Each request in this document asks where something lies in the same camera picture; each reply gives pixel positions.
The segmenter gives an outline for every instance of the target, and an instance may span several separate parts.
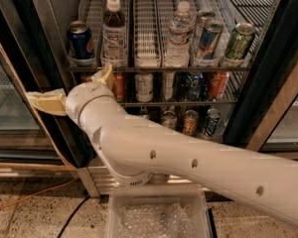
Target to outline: tiled floor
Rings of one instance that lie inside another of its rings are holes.
[[[69,178],[0,178],[0,205]],[[0,210],[0,238],[58,237],[75,208],[85,199],[79,180]],[[219,238],[297,238],[298,229],[234,202],[208,202]],[[63,238],[102,238],[107,203],[89,199],[67,226]]]

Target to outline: plastic bottle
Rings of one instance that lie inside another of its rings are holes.
[[[189,63],[189,47],[192,40],[194,19],[190,3],[182,1],[169,23],[165,66],[186,67]]]
[[[127,59],[127,32],[125,16],[120,9],[120,0],[107,0],[103,16],[103,52],[108,60]]]

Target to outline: white bottle cap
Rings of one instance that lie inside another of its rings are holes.
[[[120,0],[107,0],[107,9],[110,12],[117,12],[120,10]]]
[[[187,12],[190,9],[190,3],[187,1],[182,1],[178,5],[178,10],[181,12]]]

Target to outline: bubble wrap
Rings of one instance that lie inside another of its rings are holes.
[[[191,205],[143,204],[124,206],[119,238],[196,238]]]

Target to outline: green can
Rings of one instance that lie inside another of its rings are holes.
[[[244,60],[255,38],[255,26],[250,23],[239,23],[232,30],[225,57],[229,60]]]

